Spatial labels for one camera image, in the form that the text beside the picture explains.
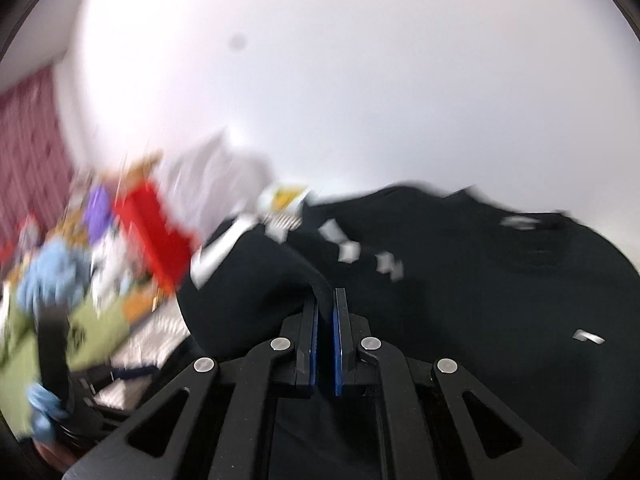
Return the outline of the person left hand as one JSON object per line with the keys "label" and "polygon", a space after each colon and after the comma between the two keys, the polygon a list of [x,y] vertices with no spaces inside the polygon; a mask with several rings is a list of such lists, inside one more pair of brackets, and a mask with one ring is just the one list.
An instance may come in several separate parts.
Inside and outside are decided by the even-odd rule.
{"label": "person left hand", "polygon": [[57,471],[68,471],[78,462],[78,456],[58,442],[42,443],[35,440],[34,445],[40,456]]}

